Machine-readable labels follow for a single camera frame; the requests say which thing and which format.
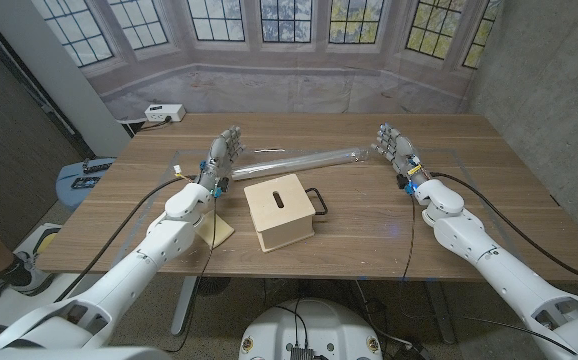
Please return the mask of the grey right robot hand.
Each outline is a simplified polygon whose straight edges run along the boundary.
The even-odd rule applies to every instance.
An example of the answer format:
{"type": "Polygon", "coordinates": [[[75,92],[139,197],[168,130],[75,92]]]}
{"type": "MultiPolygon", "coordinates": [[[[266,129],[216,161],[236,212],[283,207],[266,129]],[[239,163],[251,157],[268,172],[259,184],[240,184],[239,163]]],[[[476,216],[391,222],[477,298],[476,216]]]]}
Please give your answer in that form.
{"type": "Polygon", "coordinates": [[[376,144],[371,147],[391,163],[398,187],[408,194],[413,194],[422,183],[431,179],[410,140],[390,124],[380,125],[376,144]]]}

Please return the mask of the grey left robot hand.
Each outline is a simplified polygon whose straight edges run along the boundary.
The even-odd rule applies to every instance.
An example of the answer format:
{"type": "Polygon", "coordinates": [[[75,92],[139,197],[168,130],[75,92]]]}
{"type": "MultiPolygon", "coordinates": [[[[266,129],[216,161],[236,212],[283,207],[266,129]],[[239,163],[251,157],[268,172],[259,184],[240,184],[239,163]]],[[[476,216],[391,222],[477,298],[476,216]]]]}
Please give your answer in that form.
{"type": "Polygon", "coordinates": [[[240,137],[239,126],[232,126],[223,131],[214,139],[206,160],[201,163],[196,183],[207,188],[215,197],[228,191],[233,163],[244,151],[240,137]]]}

